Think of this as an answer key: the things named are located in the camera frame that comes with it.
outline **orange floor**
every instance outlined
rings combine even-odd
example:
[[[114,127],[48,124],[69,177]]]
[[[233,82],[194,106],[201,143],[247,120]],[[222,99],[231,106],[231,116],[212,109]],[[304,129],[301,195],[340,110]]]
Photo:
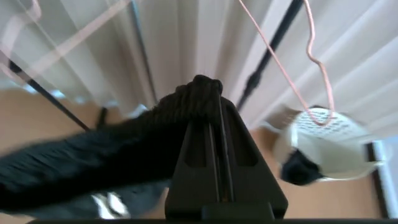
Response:
[[[62,112],[39,95],[24,91],[0,91],[0,156],[12,148],[39,139],[66,136],[81,129]],[[63,101],[83,122],[93,127],[99,108],[93,104],[76,105]],[[120,120],[116,110],[108,117],[110,123]],[[252,131],[262,155],[278,174],[272,158],[272,145],[277,136],[265,129]],[[297,187],[282,181],[280,186],[289,200],[287,218],[379,218],[376,194],[370,177],[344,182],[321,182]],[[147,214],[148,218],[164,217],[162,202]],[[0,223],[26,223],[29,217],[0,214]]]

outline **black fabric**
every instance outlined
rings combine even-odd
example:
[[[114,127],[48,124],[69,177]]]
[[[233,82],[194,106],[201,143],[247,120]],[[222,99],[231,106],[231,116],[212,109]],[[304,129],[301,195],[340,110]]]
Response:
[[[295,185],[307,185],[322,178],[319,167],[295,149],[282,166],[281,179]]]
[[[107,191],[116,191],[127,204],[144,203],[127,199],[134,192],[131,187],[150,189],[142,186],[167,183],[188,120],[219,125],[221,92],[220,81],[197,75],[136,119],[31,144],[0,158],[0,210],[28,214]],[[139,207],[129,211],[142,212]]]

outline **black rod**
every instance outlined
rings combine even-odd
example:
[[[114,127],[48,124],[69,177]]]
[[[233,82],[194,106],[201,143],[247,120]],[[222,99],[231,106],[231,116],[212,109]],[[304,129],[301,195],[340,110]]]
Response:
[[[297,13],[299,13],[299,10],[301,9],[302,5],[303,5],[302,0],[293,0],[292,3],[290,3],[290,6],[287,9],[284,18],[282,19],[282,22],[280,23],[274,35],[274,38],[271,41],[270,46],[272,47],[272,49],[274,49],[274,51],[276,51],[276,49],[278,48],[287,30],[289,29],[290,25],[292,25],[294,19],[296,18]],[[266,50],[265,54],[262,56],[259,65],[257,66],[256,71],[253,72],[253,74],[249,77],[248,81],[246,82],[246,89],[243,91],[243,95],[239,99],[237,105],[238,111],[242,109],[244,103],[249,98],[253,90],[257,88],[257,86],[260,84],[261,74],[264,71],[270,59],[271,59],[271,53],[268,50]]]
[[[90,130],[87,125],[80,121],[72,112],[70,112],[66,107],[64,107],[55,97],[53,97],[47,90],[40,86],[35,80],[33,80],[28,74],[26,74],[22,69],[10,60],[9,68],[16,75],[21,77],[26,83],[31,86],[34,90],[40,93],[44,98],[49,100],[54,106],[56,106],[60,111],[67,115],[72,121],[83,128],[85,131]]]

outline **black strap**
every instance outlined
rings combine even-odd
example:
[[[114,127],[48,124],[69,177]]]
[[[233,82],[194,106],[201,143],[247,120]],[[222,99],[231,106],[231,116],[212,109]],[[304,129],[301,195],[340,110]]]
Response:
[[[272,47],[272,49],[274,49],[274,51],[276,51],[276,49],[278,48],[280,42],[282,41],[290,25],[293,23],[293,20],[296,17],[302,5],[303,5],[302,0],[293,0],[292,3],[290,3],[290,6],[287,9],[284,18],[280,23],[274,38],[271,41],[270,46]],[[243,104],[249,98],[253,90],[257,88],[257,86],[260,84],[261,74],[264,71],[270,59],[271,59],[271,53],[268,50],[266,50],[265,54],[262,56],[260,64],[257,66],[256,71],[253,72],[253,74],[249,77],[248,82],[246,83],[246,89],[243,91],[243,95],[237,105],[238,111],[242,109]]]
[[[26,83],[31,86],[34,90],[44,96],[49,100],[54,106],[56,106],[60,111],[62,111],[65,115],[67,115],[72,121],[74,121],[77,125],[83,128],[85,131],[90,130],[87,125],[85,125],[82,121],[80,121],[70,110],[64,107],[57,99],[55,99],[47,90],[45,90],[42,86],[40,86],[35,80],[33,80],[28,74],[26,74],[22,69],[16,65],[12,60],[9,62],[9,68],[16,75],[20,76],[23,80],[27,80]]]

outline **white object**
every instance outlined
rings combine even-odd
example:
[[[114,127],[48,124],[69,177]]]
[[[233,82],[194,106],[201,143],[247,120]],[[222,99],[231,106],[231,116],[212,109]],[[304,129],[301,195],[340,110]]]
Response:
[[[312,108],[310,111],[321,122],[327,119],[329,113],[323,108]],[[274,146],[274,157],[284,164],[290,154],[299,149],[319,166],[325,176],[321,180],[357,179],[386,161],[368,162],[364,143],[370,137],[362,126],[342,114],[333,113],[333,120],[322,127],[302,112],[281,132]]]

